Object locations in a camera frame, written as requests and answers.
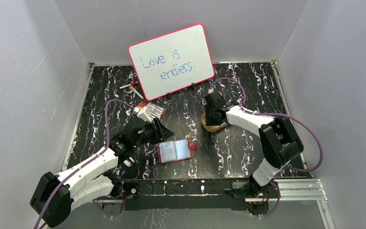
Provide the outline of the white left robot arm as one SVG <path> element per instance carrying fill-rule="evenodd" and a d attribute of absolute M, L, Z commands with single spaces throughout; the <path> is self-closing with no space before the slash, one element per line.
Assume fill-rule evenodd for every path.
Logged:
<path fill-rule="evenodd" d="M 30 206 L 39 215 L 34 227 L 38 228 L 41 221 L 51 228 L 56 227 L 87 202 L 105 196 L 123 196 L 123 180 L 112 170 L 119 165 L 131 167 L 138 146 L 155 145 L 172 136 L 174 132 L 158 118 L 148 122 L 134 117 L 88 159 L 57 174 L 45 173 L 30 200 Z"/>

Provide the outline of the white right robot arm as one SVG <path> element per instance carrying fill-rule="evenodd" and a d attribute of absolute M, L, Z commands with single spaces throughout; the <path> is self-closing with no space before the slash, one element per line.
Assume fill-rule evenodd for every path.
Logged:
<path fill-rule="evenodd" d="M 219 92 L 211 92 L 205 99 L 205 125 L 239 126 L 256 134 L 261 141 L 264 158 L 244 189 L 260 198 L 268 191 L 270 181 L 298 157 L 304 145 L 288 117 L 271 117 L 225 101 Z"/>

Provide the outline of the red card holder wallet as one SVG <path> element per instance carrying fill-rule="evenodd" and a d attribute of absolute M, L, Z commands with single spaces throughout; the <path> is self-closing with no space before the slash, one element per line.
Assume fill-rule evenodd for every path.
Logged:
<path fill-rule="evenodd" d="M 156 145 L 160 164 L 184 161 L 193 158 L 197 144 L 192 145 L 189 139 L 161 142 Z"/>

